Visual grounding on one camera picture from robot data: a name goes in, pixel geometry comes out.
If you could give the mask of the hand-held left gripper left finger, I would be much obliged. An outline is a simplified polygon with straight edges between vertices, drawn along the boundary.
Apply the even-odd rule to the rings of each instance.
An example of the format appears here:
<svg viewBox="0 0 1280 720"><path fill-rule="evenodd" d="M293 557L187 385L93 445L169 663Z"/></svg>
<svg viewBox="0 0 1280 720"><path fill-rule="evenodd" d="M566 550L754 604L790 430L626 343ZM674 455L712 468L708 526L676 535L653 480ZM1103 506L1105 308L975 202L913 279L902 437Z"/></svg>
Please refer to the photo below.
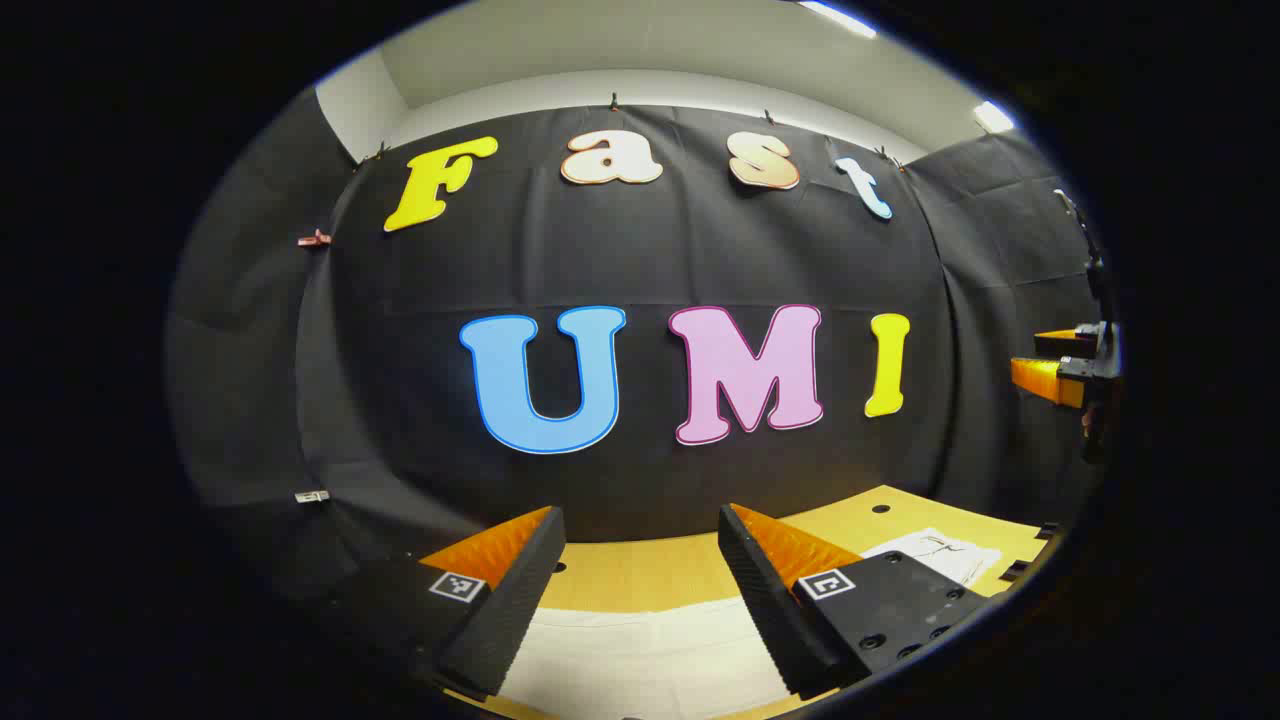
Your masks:
<svg viewBox="0 0 1280 720"><path fill-rule="evenodd" d="M383 671L485 700L506 682L564 543L562 509L545 506L357 571L321 597L320 619Z"/></svg>

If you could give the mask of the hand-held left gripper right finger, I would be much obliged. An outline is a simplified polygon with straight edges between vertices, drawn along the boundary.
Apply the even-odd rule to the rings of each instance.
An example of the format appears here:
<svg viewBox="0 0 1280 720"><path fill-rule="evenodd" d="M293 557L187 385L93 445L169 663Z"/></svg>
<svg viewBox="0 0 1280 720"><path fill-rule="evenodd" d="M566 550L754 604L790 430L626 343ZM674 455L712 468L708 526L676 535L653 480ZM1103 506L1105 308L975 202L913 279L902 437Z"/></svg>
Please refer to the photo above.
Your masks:
<svg viewBox="0 0 1280 720"><path fill-rule="evenodd" d="M810 700L940 641L989 597L900 550L870 557L736 503L718 546L787 691Z"/></svg>

